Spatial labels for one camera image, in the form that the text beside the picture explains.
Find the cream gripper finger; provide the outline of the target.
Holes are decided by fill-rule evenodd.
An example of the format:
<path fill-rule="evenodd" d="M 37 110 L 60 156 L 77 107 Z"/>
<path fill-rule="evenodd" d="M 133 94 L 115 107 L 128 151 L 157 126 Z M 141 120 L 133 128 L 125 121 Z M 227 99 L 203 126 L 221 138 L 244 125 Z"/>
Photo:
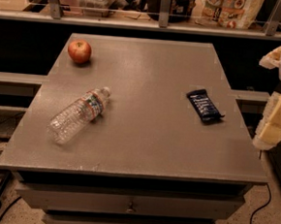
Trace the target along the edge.
<path fill-rule="evenodd" d="M 264 55 L 261 61 L 259 61 L 259 65 L 269 70 L 279 68 L 281 65 L 281 46 Z"/>
<path fill-rule="evenodd" d="M 281 142 L 281 94 L 274 91 L 268 98 L 263 118 L 258 123 L 253 145 L 269 150 Z"/>

